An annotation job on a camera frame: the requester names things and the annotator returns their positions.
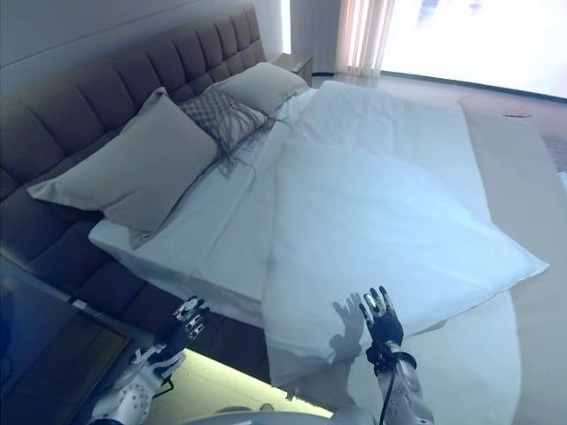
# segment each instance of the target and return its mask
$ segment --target glowing light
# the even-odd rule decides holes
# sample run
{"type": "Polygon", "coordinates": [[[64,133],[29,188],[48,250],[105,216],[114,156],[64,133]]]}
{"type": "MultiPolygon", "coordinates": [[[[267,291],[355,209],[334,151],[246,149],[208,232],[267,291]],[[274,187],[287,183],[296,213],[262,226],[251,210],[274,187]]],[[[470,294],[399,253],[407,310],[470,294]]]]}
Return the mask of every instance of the glowing light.
{"type": "Polygon", "coordinates": [[[280,0],[282,9],[282,51],[291,53],[291,17],[290,0],[280,0]]]}

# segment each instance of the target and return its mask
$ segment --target upholstered headboard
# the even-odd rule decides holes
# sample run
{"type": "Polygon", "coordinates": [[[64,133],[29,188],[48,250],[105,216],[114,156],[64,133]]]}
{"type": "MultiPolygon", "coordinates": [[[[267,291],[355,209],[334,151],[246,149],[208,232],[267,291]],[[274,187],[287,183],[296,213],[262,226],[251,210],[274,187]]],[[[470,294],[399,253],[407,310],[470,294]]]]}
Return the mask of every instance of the upholstered headboard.
{"type": "Polygon", "coordinates": [[[156,329],[179,300],[89,242],[102,215],[36,201],[25,188],[104,146],[157,87],[183,101],[263,60],[250,5],[175,28],[3,100],[1,254],[115,317],[156,329]]]}

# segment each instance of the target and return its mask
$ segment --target robotic arm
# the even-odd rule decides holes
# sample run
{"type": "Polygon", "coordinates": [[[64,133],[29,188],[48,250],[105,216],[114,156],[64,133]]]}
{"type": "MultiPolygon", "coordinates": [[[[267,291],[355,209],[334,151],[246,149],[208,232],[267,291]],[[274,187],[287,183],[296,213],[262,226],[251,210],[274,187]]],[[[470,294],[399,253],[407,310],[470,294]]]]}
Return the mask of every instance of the robotic arm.
{"type": "Polygon", "coordinates": [[[370,293],[364,295],[368,310],[360,304],[372,336],[372,346],[367,349],[366,355],[374,365],[374,374],[384,398],[379,424],[433,424],[433,414],[422,400],[416,360],[401,350],[403,328],[388,293],[382,286],[379,289],[384,302],[376,290],[370,289],[370,293]]]}
{"type": "Polygon", "coordinates": [[[136,356],[113,388],[98,400],[91,424],[139,425],[150,412],[159,387],[185,361],[183,349],[205,328],[208,307],[193,297],[177,308],[171,321],[155,337],[154,345],[136,356]]]}
{"type": "MultiPolygon", "coordinates": [[[[382,297],[376,290],[370,289],[370,293],[364,295],[368,309],[364,304],[360,304],[372,336],[372,346],[366,351],[367,358],[374,365],[374,373],[384,398],[379,424],[432,425],[433,415],[422,401],[416,361],[400,348],[404,337],[403,328],[383,287],[380,287],[380,293],[382,297]]],[[[203,303],[202,299],[196,297],[184,302],[174,312],[172,320],[156,335],[154,345],[145,351],[140,349],[136,351],[136,356],[128,369],[120,376],[113,388],[97,402],[90,424],[144,423],[150,412],[151,400],[159,387],[185,360],[183,349],[197,338],[205,327],[204,320],[208,308],[203,308],[203,303]]],[[[205,420],[204,423],[252,423],[243,422],[244,414],[236,414],[234,417],[222,416],[218,421],[212,417],[210,422],[205,420]]],[[[329,423],[337,424],[371,422],[374,423],[374,420],[369,412],[354,407],[337,412],[329,420],[329,423]]]]}

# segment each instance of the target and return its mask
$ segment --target white robotic arm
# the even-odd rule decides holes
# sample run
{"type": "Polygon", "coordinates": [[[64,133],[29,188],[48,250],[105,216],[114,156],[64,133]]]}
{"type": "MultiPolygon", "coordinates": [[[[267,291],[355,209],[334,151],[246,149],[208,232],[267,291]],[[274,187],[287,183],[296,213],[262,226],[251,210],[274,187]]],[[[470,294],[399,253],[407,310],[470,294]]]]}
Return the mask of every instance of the white robotic arm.
{"type": "MultiPolygon", "coordinates": [[[[361,304],[373,344],[367,357],[384,398],[379,425],[432,425],[433,415],[423,403],[417,379],[416,361],[400,349],[403,329],[383,287],[364,296],[369,311],[361,304]]],[[[163,382],[185,361],[183,348],[205,327],[208,308],[202,299],[191,298],[175,312],[174,318],[156,335],[153,347],[136,351],[128,369],[95,406],[90,424],[140,425],[148,417],[150,403],[163,382]]],[[[371,414],[356,406],[339,409],[325,419],[298,413],[229,413],[211,416],[195,425],[279,425],[293,421],[305,425],[374,425],[371,414]]]]}
{"type": "Polygon", "coordinates": [[[156,335],[148,350],[136,350],[130,366],[113,388],[98,400],[91,424],[140,425],[150,412],[150,403],[159,387],[185,361],[183,348],[205,328],[208,308],[196,297],[184,302],[174,318],[156,335]]]}

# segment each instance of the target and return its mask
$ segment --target window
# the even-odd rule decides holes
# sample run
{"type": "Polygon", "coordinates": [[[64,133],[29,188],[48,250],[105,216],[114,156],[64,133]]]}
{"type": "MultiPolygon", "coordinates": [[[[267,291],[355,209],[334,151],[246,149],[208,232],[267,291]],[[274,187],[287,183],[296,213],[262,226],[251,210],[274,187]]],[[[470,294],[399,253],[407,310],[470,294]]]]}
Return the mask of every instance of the window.
{"type": "Polygon", "coordinates": [[[382,69],[567,97],[565,0],[401,0],[382,69]]]}

